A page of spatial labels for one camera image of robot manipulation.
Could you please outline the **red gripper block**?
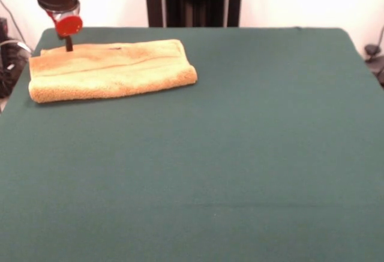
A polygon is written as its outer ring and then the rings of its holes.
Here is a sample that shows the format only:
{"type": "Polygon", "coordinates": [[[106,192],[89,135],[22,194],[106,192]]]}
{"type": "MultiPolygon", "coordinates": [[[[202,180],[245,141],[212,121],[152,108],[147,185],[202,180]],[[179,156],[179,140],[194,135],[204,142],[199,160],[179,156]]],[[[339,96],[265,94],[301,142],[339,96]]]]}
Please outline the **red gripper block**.
{"type": "Polygon", "coordinates": [[[83,21],[79,14],[72,12],[56,13],[49,12],[56,32],[59,36],[65,37],[65,49],[67,52],[73,51],[73,42],[70,35],[77,34],[83,27],[83,21]]]}

